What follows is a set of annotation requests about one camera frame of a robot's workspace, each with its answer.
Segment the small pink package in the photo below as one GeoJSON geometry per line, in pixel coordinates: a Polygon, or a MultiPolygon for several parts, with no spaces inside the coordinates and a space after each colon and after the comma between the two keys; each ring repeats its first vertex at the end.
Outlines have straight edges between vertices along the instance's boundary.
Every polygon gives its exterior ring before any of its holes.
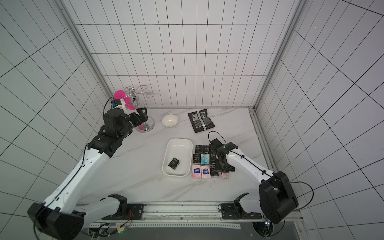
{"type": "Polygon", "coordinates": [[[192,165],[192,178],[201,178],[200,165],[192,165]]]}
{"type": "Polygon", "coordinates": [[[201,165],[201,178],[211,178],[209,165],[201,165]]]}
{"type": "Polygon", "coordinates": [[[227,175],[225,172],[222,172],[222,173],[221,173],[221,177],[222,177],[224,180],[228,180],[228,175],[227,175]]]}

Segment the black bracket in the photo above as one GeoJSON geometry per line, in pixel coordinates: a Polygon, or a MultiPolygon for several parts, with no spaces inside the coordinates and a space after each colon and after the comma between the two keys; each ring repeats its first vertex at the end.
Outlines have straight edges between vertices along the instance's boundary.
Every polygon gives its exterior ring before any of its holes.
{"type": "Polygon", "coordinates": [[[223,219],[262,219],[260,213],[248,213],[243,210],[240,205],[240,199],[247,195],[248,193],[243,193],[238,196],[232,204],[220,204],[221,213],[223,219]]]}
{"type": "Polygon", "coordinates": [[[131,211],[133,213],[131,219],[140,220],[143,214],[143,207],[144,207],[144,204],[127,204],[127,214],[124,217],[119,218],[114,216],[107,216],[107,217],[103,217],[102,219],[103,220],[128,220],[130,215],[129,211],[131,211]]]}

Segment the stand base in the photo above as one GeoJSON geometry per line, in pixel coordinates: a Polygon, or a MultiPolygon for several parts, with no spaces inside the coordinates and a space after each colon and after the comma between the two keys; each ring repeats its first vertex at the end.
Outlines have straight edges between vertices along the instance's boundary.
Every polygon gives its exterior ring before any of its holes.
{"type": "Polygon", "coordinates": [[[148,117],[148,120],[146,122],[143,122],[141,125],[136,127],[136,130],[138,132],[149,132],[153,127],[155,126],[155,121],[153,118],[148,117]]]}

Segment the white bowl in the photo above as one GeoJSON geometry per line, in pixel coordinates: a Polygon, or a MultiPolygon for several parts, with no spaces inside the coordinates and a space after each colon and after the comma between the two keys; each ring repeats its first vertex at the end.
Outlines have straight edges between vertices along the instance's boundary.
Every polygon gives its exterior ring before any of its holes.
{"type": "Polygon", "coordinates": [[[163,173],[173,177],[185,177],[191,170],[193,143],[188,139],[174,138],[167,144],[163,161],[163,173]],[[168,164],[176,158],[179,165],[173,170],[168,164]]]}
{"type": "Polygon", "coordinates": [[[173,127],[179,122],[179,119],[177,118],[176,115],[168,114],[165,117],[163,117],[163,120],[161,122],[166,127],[173,127]]]}

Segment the white tiled wall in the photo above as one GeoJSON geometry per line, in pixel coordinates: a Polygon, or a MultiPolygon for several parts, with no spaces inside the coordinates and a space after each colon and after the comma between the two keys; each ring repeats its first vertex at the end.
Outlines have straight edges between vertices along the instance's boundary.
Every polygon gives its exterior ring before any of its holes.
{"type": "Polygon", "coordinates": [[[279,170],[315,189],[311,240],[382,239],[383,14],[382,0],[310,0],[257,107],[279,170]]]}
{"type": "Polygon", "coordinates": [[[0,1],[0,42],[0,239],[34,239],[29,206],[81,158],[107,96],[52,0],[0,1]]]}
{"type": "Polygon", "coordinates": [[[112,92],[150,107],[252,106],[298,0],[63,0],[112,92]]]}

